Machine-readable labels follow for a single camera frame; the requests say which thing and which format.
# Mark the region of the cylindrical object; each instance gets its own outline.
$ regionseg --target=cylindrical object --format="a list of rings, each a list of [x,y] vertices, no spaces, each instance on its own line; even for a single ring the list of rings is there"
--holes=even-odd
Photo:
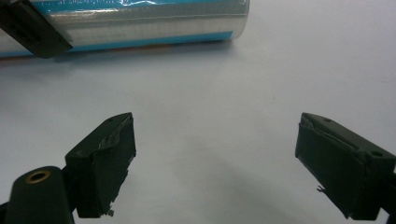
[[[237,38],[249,0],[34,1],[71,51]],[[0,30],[0,56],[29,54]]]

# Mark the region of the screw hole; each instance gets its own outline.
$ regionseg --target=screw hole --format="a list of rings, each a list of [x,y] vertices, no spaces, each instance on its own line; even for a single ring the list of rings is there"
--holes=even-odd
[[[382,157],[382,153],[379,152],[372,152],[373,156]]]
[[[39,183],[39,182],[47,179],[49,176],[50,176],[50,171],[46,171],[46,170],[36,171],[36,172],[30,174],[26,178],[26,183],[36,184],[36,183]]]

